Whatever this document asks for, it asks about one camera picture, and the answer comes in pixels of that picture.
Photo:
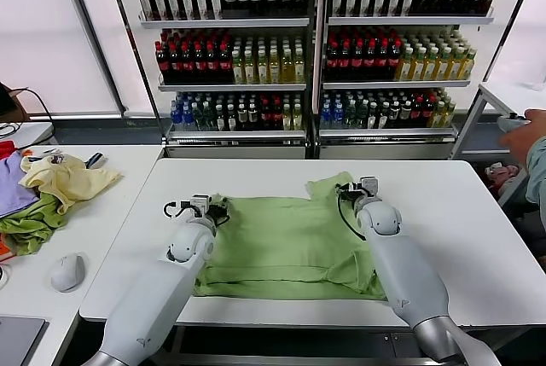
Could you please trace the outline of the person's bare hand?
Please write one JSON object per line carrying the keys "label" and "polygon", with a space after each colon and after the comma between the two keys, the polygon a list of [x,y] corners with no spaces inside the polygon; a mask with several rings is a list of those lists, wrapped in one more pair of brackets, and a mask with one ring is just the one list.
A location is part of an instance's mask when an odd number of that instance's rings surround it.
{"label": "person's bare hand", "polygon": [[522,165],[526,164],[531,147],[545,136],[545,111],[542,109],[527,109],[524,113],[528,123],[508,133],[500,140],[502,147]]}

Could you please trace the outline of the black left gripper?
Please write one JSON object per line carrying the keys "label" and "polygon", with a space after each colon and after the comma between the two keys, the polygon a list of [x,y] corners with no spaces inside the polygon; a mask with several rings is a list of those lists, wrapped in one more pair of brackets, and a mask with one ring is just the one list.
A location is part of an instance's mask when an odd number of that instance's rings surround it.
{"label": "black left gripper", "polygon": [[211,204],[208,208],[208,217],[216,227],[219,227],[230,220],[228,209],[223,205]]}

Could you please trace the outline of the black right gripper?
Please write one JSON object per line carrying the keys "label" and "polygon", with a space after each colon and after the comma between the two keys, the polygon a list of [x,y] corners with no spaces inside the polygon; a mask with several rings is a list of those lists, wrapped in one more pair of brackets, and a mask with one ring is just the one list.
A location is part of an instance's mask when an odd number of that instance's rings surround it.
{"label": "black right gripper", "polygon": [[360,183],[346,183],[336,185],[337,198],[352,204],[363,196],[363,188]]}

